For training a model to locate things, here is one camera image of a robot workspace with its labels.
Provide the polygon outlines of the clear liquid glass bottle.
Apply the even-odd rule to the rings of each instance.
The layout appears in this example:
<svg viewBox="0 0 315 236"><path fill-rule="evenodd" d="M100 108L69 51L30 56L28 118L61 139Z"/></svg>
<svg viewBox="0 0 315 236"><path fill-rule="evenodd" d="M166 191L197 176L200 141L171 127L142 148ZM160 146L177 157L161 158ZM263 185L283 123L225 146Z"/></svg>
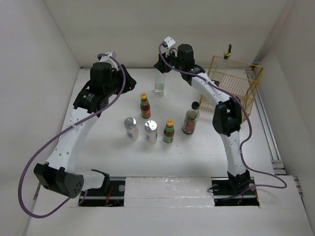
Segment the clear liquid glass bottle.
<svg viewBox="0 0 315 236"><path fill-rule="evenodd" d="M156 66L155 67L155 95L162 97L164 96L164 84L165 74L161 73Z"/></svg>

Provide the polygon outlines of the red label soy sauce bottle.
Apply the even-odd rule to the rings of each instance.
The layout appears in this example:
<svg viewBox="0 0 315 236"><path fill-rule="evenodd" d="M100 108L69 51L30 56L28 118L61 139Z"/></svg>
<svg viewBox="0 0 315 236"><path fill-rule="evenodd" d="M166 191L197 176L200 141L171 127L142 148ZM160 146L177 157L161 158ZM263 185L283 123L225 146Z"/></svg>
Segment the red label soy sauce bottle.
<svg viewBox="0 0 315 236"><path fill-rule="evenodd" d="M184 124L182 127L182 131L187 134L191 135L194 133L196 124L198 122L200 113L199 113L199 103L194 101L191 104L191 108L187 110L185 114Z"/></svg>

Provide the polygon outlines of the dark sauce glass bottle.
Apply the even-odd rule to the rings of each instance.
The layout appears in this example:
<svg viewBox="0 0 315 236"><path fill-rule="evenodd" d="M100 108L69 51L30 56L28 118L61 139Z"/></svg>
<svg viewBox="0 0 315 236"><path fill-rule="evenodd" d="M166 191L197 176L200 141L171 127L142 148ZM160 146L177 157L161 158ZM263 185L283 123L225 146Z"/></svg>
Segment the dark sauce glass bottle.
<svg viewBox="0 0 315 236"><path fill-rule="evenodd" d="M227 60L227 59L229 59L230 57L231 57L231 49L232 49L232 45L231 44L229 44L228 45L228 49L224 52L224 54L223 54L223 58L225 59L225 60Z"/></svg>

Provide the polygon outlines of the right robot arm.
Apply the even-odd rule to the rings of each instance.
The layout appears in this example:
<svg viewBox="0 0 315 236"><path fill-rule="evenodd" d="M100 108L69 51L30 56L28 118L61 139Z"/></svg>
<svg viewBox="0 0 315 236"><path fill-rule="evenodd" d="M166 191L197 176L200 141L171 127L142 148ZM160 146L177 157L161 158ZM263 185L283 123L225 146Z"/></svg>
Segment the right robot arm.
<svg viewBox="0 0 315 236"><path fill-rule="evenodd" d="M155 67L161 68L162 73L170 70L179 72L191 87L215 106L212 124L225 148L228 163L227 187L233 195L244 194L249 190L251 177L242 158L240 129L243 106L240 100L211 81L205 70L195 63L191 45L181 44L176 54L170 51L171 47L166 42L160 43L159 60Z"/></svg>

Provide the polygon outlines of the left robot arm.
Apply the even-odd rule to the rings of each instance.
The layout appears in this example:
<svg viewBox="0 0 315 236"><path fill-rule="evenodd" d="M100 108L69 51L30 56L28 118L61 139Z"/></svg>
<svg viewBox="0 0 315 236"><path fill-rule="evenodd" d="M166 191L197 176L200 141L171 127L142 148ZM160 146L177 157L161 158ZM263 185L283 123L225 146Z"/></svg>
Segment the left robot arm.
<svg viewBox="0 0 315 236"><path fill-rule="evenodd" d="M117 67L108 62L93 64L90 79L74 100L67 125L70 130L61 135L45 163L37 163L33 170L45 189L72 199L83 191L84 177L75 173L75 165L87 134L108 106L109 98L131 91L135 85L123 64Z"/></svg>

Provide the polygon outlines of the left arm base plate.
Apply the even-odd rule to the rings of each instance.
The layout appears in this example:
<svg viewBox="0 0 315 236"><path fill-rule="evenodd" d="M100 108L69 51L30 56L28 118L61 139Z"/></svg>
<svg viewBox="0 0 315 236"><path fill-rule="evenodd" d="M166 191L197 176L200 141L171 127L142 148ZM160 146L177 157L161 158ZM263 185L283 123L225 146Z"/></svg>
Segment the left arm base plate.
<svg viewBox="0 0 315 236"><path fill-rule="evenodd" d="M125 200L125 178L110 179L109 187L82 191L78 200L80 207L123 207Z"/></svg>

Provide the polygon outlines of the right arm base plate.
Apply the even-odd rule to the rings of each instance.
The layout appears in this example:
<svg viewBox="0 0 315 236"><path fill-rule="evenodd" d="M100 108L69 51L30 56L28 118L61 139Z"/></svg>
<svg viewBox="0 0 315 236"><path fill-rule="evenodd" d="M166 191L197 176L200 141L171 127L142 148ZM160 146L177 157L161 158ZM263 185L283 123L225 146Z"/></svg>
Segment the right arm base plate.
<svg viewBox="0 0 315 236"><path fill-rule="evenodd" d="M246 191L250 185L255 184L253 177L248 184L236 192L230 187L227 177L211 178L211 184L208 192L213 194L216 207L260 206L257 191Z"/></svg>

